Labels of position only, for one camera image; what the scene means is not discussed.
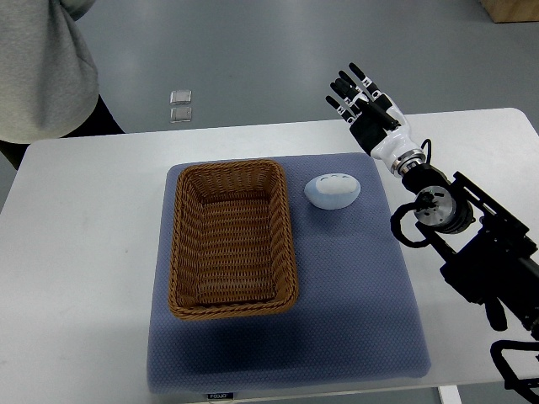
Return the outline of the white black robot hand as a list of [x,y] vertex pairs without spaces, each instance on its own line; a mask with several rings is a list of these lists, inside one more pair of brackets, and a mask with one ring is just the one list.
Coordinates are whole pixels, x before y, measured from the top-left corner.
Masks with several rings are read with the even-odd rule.
[[[423,151],[411,140],[411,126],[402,111],[355,63],[351,62],[349,69],[355,79],[339,70],[339,78],[330,87],[353,114],[333,97],[328,95],[325,100],[351,125],[350,133],[361,149],[386,166],[422,164]],[[355,104],[361,98],[374,101],[366,103],[365,112]]]

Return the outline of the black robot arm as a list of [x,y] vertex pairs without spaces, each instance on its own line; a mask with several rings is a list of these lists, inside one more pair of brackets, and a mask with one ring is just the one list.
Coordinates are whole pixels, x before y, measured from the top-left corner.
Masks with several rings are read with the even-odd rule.
[[538,265],[528,228],[462,173],[448,178],[430,161],[431,142],[417,144],[392,99],[354,63],[331,82],[326,98],[363,152],[382,162],[414,195],[391,216],[392,234],[411,248],[433,247],[445,282],[483,306],[496,331],[511,312],[538,337]]

